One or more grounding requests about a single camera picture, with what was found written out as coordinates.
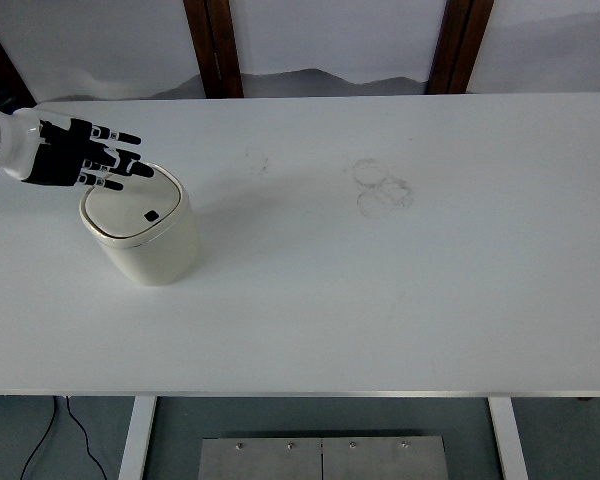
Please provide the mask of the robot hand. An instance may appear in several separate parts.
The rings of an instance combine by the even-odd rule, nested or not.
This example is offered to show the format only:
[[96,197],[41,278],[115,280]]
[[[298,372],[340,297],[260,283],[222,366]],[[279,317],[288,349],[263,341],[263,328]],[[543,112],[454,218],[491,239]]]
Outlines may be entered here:
[[154,169],[121,143],[136,146],[141,139],[66,115],[27,108],[0,112],[0,169],[24,183],[121,191],[122,183],[107,174],[151,178]]

